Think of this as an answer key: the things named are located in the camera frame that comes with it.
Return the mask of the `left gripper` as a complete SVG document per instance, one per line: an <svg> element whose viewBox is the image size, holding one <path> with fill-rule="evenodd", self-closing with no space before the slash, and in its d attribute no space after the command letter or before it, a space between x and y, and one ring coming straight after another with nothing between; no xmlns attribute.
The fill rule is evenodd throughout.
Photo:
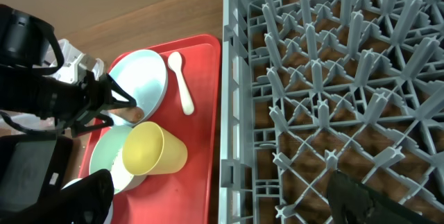
<svg viewBox="0 0 444 224"><path fill-rule="evenodd" d="M76 84L68 84L51 77L42 78L41 119L54 118L57 130L71 129L72 137L79 137L95 130L110 127L114 121L106 114L96 113L92 90L99 85L101 110L135 107L136 100L125 92L109 75L103 74L99 82L93 73L86 73Z"/></svg>

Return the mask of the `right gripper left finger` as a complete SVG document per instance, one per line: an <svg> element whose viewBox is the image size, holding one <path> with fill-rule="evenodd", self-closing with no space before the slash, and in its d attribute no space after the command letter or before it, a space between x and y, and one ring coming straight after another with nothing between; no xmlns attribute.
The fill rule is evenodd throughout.
<svg viewBox="0 0 444 224"><path fill-rule="evenodd" d="M1 224L104 223L114 197L108 170L101 169L26 209L1 219Z"/></svg>

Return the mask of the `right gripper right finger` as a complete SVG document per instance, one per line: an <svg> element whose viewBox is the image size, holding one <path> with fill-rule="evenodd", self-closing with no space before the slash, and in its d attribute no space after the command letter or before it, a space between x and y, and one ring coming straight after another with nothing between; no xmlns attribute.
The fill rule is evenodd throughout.
<svg viewBox="0 0 444 224"><path fill-rule="evenodd" d="M327 183L327 200L335 224L433 224L339 170Z"/></svg>

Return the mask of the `yellow plastic cup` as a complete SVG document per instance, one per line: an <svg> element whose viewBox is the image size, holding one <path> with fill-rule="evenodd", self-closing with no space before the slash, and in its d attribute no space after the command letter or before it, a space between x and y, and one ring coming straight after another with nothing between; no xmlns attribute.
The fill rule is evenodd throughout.
<svg viewBox="0 0 444 224"><path fill-rule="evenodd" d="M122 150L123 165L133 175L176 173L187 162L186 145L158 124L147 121L128 134Z"/></svg>

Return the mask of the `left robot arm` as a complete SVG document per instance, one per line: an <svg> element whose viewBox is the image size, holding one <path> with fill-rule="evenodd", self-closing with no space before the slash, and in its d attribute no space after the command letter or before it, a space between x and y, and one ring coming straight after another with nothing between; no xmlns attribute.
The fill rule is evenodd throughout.
<svg viewBox="0 0 444 224"><path fill-rule="evenodd" d="M65 57L46 21L1 5L1 117L15 130L28 135L73 136L112 126L108 110L134 109L136 100L108 74L95 77L83 55L70 65L73 81L55 74L65 67ZM52 118L52 130L33 130L13 121L9 112Z"/></svg>

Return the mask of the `large light blue plate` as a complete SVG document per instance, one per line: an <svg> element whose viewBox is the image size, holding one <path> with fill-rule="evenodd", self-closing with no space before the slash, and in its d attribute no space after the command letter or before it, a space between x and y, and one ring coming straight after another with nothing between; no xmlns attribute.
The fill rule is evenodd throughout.
<svg viewBox="0 0 444 224"><path fill-rule="evenodd" d="M143 122L159 108L168 86L168 72L162 56L152 50L133 51L117 61L109 75L144 113Z"/></svg>

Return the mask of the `green bowl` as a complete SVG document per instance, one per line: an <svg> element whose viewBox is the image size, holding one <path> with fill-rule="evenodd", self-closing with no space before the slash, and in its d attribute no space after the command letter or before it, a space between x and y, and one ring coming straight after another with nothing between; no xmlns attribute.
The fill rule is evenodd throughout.
<svg viewBox="0 0 444 224"><path fill-rule="evenodd" d="M89 174L101 169L110 172L114 195L134 189L146 179L129 173L123 165L123 145L131 130L130 126L112 126L97 142L89 162Z"/></svg>

